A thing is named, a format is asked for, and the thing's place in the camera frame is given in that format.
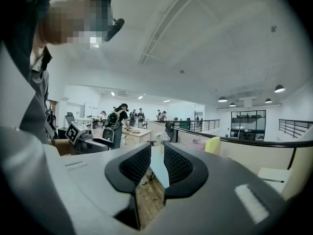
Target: yellow cushion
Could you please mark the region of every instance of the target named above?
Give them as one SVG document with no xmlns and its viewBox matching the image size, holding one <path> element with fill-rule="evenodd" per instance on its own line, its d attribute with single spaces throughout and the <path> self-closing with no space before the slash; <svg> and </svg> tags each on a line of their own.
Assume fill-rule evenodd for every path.
<svg viewBox="0 0 313 235">
<path fill-rule="evenodd" d="M 213 137 L 206 142 L 205 151 L 214 153 L 219 144 L 220 144 L 220 137 Z"/>
</svg>

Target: white chair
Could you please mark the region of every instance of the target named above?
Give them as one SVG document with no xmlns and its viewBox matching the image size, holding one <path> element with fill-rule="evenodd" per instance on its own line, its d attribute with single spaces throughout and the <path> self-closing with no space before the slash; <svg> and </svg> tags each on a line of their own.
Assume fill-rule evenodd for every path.
<svg viewBox="0 0 313 235">
<path fill-rule="evenodd" d="M 272 186 L 278 193 L 281 193 L 287 184 L 292 170 L 271 169 L 261 167 L 258 177 Z"/>
</svg>

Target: ceiling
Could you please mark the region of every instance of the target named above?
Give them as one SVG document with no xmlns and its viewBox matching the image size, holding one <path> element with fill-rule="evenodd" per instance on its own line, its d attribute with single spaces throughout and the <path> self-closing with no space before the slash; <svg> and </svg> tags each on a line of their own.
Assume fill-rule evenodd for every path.
<svg viewBox="0 0 313 235">
<path fill-rule="evenodd" d="M 311 43 L 284 0 L 112 0 L 112 7 L 125 25 L 110 42 L 55 48 L 72 63 L 71 83 L 223 108 L 244 96 L 257 96 L 253 106 L 268 97 L 278 103 L 313 76 Z M 274 93 L 277 84 L 286 91 Z"/>
<path fill-rule="evenodd" d="M 175 100 L 167 97 L 162 96 L 154 96 L 154 95 L 147 95 L 144 93 L 138 93 L 138 92 L 130 92 L 126 90 L 117 90 L 117 89 L 110 89 L 110 88 L 97 88 L 97 90 L 104 95 L 113 96 L 111 92 L 114 93 L 115 97 L 122 96 L 122 98 L 127 98 L 129 100 L 138 100 L 142 102 L 149 102 L 149 103 L 155 103 L 155 104 L 171 104 L 171 103 L 177 103 L 180 102 L 180 100 Z"/>
</svg>

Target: floor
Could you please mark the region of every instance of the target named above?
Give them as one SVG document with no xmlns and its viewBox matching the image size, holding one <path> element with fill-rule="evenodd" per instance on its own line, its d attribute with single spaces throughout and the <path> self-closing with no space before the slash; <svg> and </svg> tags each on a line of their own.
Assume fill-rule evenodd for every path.
<svg viewBox="0 0 313 235">
<path fill-rule="evenodd" d="M 103 128 L 97 127 L 92 131 L 94 137 L 102 137 Z M 151 173 L 152 171 L 149 168 L 145 175 L 146 183 L 144 185 L 139 183 L 136 188 L 137 208 L 141 230 L 143 230 L 164 207 L 164 188 L 156 177 L 149 180 Z"/>
</svg>

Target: wooden floor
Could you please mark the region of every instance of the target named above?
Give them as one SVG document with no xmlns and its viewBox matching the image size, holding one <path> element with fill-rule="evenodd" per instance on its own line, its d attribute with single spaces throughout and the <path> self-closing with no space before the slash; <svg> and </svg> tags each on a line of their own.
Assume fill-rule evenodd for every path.
<svg viewBox="0 0 313 235">
<path fill-rule="evenodd" d="M 97 127 L 92 130 L 93 136 L 101 138 L 103 128 Z M 150 181 L 151 169 L 145 175 L 145 184 L 136 188 L 137 208 L 140 220 L 140 228 L 144 229 L 164 207 L 164 188 L 156 177 Z"/>
</svg>

